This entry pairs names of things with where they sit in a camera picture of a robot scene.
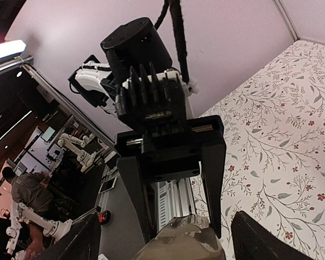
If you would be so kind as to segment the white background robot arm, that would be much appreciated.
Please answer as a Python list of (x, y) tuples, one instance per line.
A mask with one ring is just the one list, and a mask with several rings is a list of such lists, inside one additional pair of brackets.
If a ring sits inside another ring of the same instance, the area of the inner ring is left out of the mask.
[(63, 133), (60, 135), (57, 144), (61, 148), (66, 148), (76, 155), (77, 161), (81, 165), (81, 172), (85, 173), (93, 165), (97, 152), (90, 154), (86, 152), (84, 148), (94, 140), (97, 141), (103, 150), (106, 151), (109, 149), (109, 146), (106, 145), (102, 140), (98, 139), (93, 133), (91, 133), (89, 136), (84, 135), (81, 139), (77, 138), (76, 136)]

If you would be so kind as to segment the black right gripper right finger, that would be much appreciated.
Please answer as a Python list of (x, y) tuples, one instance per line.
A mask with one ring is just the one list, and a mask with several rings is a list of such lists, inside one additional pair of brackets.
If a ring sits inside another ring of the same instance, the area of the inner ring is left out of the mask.
[(246, 212), (236, 212), (231, 223), (236, 260), (308, 260), (309, 256), (285, 244)]

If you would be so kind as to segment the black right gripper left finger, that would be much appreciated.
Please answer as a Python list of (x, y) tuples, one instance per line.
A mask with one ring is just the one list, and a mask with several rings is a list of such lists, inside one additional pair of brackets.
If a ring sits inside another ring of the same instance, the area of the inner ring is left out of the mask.
[(101, 237), (98, 214), (85, 216), (58, 242), (42, 251), (34, 259), (40, 260), (97, 260)]

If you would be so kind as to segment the beige remote control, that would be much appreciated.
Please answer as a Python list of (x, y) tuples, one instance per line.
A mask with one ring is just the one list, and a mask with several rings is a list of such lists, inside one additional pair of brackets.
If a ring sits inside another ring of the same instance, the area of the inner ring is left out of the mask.
[(226, 259), (225, 251), (209, 219), (197, 214), (175, 217), (134, 259)]

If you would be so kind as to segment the white foreground robot arm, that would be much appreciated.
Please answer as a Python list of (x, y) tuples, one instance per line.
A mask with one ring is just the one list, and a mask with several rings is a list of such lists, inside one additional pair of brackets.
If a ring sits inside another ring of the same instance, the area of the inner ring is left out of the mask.
[(94, 209), (62, 222), (13, 202), (10, 221), (6, 250), (12, 259), (106, 259), (99, 253), (101, 226)]

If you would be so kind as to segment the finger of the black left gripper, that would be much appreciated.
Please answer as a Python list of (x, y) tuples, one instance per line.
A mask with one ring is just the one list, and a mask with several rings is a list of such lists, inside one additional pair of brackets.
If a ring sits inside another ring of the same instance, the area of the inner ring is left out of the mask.
[(201, 178), (205, 192), (210, 224), (218, 238), (222, 236), (221, 193), (224, 178), (226, 144), (206, 142), (201, 145)]
[(117, 167), (135, 208), (141, 232), (147, 244), (152, 235), (152, 216), (139, 162), (136, 157), (121, 157), (117, 160)]

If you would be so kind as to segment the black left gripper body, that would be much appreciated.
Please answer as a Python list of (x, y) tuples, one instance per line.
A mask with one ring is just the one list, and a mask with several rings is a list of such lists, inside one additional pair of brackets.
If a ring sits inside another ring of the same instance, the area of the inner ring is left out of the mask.
[(115, 148), (123, 181), (172, 181), (201, 175), (222, 181), (225, 165), (224, 125), (218, 115), (191, 119), (187, 130), (160, 137), (134, 131), (119, 133)]

